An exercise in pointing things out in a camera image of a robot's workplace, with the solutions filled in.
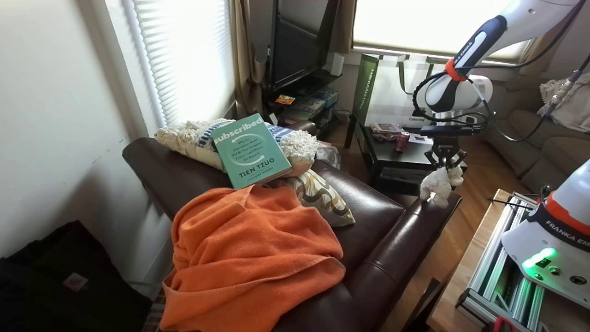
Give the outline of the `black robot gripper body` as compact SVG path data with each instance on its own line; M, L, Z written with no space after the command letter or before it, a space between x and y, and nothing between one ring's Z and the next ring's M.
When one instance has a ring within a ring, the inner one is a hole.
M438 167L456 167L465 156L467 151L460 147L460 138L451 134L438 134L427 151L427 158Z

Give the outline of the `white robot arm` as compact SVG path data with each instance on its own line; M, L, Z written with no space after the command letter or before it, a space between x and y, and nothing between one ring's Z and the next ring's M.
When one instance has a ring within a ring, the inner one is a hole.
M585 0L511 0L467 38L443 69L419 82L412 103L416 114L427 119L419 132L434 139L427 158L436 167L460 165L465 160L460 138L480 132L495 115L493 80L475 69L486 68L486 58L495 51L574 20L583 3Z

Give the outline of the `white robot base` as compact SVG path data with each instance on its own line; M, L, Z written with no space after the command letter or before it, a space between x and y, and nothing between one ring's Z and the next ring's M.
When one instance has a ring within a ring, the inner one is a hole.
M502 235L526 278L590 307L590 160Z

